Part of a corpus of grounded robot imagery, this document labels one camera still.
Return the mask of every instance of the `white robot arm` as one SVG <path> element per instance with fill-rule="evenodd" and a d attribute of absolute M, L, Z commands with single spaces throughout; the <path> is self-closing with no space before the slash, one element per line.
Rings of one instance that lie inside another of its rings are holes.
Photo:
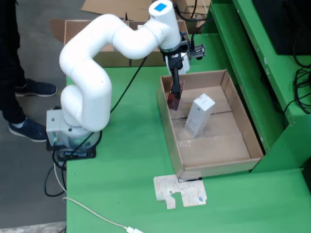
<path fill-rule="evenodd" d="M 150 19 L 138 30 L 129 28 L 114 15 L 102 15 L 92 21 L 63 48 L 59 64 L 74 85 L 61 95 L 62 110 L 47 113 L 47 134 L 51 146 L 74 149 L 91 132 L 92 137 L 82 149 L 90 148 L 109 122 L 112 85 L 105 70 L 93 57 L 112 44 L 130 59 L 141 59 L 160 47 L 172 74 L 172 93 L 180 97 L 178 73 L 189 70 L 189 56 L 205 55 L 203 45 L 190 50 L 189 39 L 179 31 L 173 4 L 158 0 L 149 8 Z"/>
<path fill-rule="evenodd" d="M 72 126 L 97 132 L 108 123 L 111 107 L 111 81 L 93 57 L 106 44 L 112 44 L 130 59 L 141 59 L 157 46 L 167 50 L 181 41 L 173 5 L 168 0 L 154 2 L 150 19 L 134 31 L 114 15 L 92 21 L 63 48 L 59 64 L 76 85 L 64 89 L 61 104 L 65 121 Z"/>

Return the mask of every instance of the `white carton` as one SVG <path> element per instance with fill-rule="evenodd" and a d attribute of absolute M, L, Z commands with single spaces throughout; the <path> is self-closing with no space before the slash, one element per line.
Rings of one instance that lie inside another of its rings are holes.
<path fill-rule="evenodd" d="M 203 132 L 214 105 L 215 102 L 207 94 L 202 94 L 193 101 L 185 125 L 185 130 L 192 137 L 196 137 Z"/>

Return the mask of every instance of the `black monitor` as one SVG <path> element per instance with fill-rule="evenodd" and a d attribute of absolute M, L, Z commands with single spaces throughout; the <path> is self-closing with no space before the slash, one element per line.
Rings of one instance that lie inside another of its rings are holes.
<path fill-rule="evenodd" d="M 276 53 L 311 54 L 311 0 L 253 0 Z"/>

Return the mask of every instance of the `cable connector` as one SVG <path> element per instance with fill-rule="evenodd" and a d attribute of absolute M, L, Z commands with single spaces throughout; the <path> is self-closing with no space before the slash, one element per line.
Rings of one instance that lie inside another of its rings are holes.
<path fill-rule="evenodd" d="M 133 228 L 131 228 L 131 227 L 128 227 L 127 229 L 126 229 L 126 232 L 127 233 L 144 233 L 144 232 L 142 232 L 142 231 L 140 231 L 140 230 L 138 230 L 138 229 L 133 229 Z"/>

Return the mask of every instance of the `blue screen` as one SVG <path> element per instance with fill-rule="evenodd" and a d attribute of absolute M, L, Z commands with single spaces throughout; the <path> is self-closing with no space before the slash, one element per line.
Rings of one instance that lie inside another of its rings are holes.
<path fill-rule="evenodd" d="M 158 6 L 155 7 L 155 10 L 161 12 L 167 5 L 160 3 Z"/>

